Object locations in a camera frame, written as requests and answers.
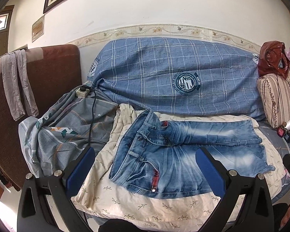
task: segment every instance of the blue denim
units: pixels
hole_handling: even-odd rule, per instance
[[[206,147],[227,170],[242,176],[274,171],[250,120],[238,122],[163,121],[150,109],[122,137],[109,179],[128,191],[157,199],[211,192],[195,162]]]
[[[222,43],[180,38],[122,38],[107,43],[87,80],[136,110],[265,118],[257,55]]]

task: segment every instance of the circular emblem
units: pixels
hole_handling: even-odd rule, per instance
[[[92,63],[92,66],[90,67],[88,77],[93,77],[95,75],[95,71],[97,69],[97,66],[98,66],[98,61],[94,60],[94,62]]]
[[[199,76],[188,72],[183,72],[175,75],[174,86],[180,93],[190,93],[195,89],[200,89],[201,80]]]

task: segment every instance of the rivet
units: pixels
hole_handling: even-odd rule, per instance
[[[237,176],[237,172],[236,172],[235,170],[230,170],[230,171],[229,171],[229,174],[230,174],[231,176]]]
[[[259,178],[260,180],[264,180],[264,175],[263,175],[262,173],[259,173],[259,174],[258,174],[258,178]]]
[[[55,176],[60,176],[60,175],[62,175],[62,171],[61,171],[61,170],[56,170],[56,171],[54,172],[54,175],[55,175]]]
[[[32,173],[27,173],[26,174],[26,179],[29,180],[33,177],[33,174]]]

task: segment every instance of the floral wallpaper trim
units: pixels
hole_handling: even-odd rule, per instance
[[[228,44],[259,54],[261,46],[244,38],[229,33],[189,25],[177,24],[146,24],[121,27],[87,35],[67,44],[84,47],[91,44],[106,42],[127,37],[163,36],[205,40]]]

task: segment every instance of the white wall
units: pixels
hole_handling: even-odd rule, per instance
[[[174,23],[228,32],[262,45],[290,46],[290,14],[281,0],[66,0],[45,15],[44,35],[31,43],[32,24],[45,0],[10,0],[9,50],[64,44],[116,27]]]

